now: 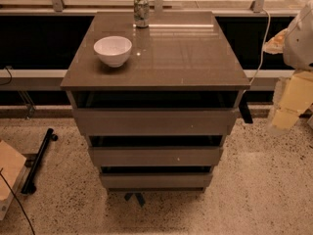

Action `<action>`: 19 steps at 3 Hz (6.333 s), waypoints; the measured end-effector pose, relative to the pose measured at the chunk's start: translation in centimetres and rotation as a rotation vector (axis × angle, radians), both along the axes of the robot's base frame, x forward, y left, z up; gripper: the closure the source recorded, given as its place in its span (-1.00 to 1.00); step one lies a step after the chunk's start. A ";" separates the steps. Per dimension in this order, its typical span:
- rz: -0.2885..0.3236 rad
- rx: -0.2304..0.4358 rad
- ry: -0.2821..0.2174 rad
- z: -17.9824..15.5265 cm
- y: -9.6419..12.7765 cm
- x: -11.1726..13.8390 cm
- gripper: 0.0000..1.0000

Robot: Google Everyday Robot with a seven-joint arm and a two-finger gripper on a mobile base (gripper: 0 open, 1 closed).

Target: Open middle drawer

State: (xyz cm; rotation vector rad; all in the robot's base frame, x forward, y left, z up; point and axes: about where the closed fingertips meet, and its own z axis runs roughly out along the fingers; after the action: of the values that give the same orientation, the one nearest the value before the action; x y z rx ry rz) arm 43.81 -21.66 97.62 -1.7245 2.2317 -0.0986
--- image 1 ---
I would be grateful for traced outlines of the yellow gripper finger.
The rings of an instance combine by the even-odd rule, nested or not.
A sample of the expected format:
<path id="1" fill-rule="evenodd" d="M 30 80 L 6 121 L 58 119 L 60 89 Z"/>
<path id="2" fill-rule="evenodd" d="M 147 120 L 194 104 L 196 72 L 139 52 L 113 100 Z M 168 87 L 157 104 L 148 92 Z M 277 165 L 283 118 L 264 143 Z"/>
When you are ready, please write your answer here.
<path id="1" fill-rule="evenodd" d="M 291 78 L 280 78 L 273 96 L 271 125 L 291 129 L 313 104 L 313 72 L 296 70 Z"/>
<path id="2" fill-rule="evenodd" d="M 273 36 L 264 44 L 263 51 L 268 54 L 282 54 L 285 45 L 285 37 L 288 30 L 285 28 Z"/>

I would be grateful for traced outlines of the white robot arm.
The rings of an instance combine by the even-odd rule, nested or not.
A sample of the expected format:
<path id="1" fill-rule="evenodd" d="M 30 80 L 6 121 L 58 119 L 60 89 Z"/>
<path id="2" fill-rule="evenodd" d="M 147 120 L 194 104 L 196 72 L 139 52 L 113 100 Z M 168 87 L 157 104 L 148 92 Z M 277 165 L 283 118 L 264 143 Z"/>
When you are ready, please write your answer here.
<path id="1" fill-rule="evenodd" d="M 291 78 L 277 83 L 270 116 L 271 128 L 287 131 L 313 104 L 313 0 L 263 50 L 282 54 L 284 63 L 294 69 Z"/>

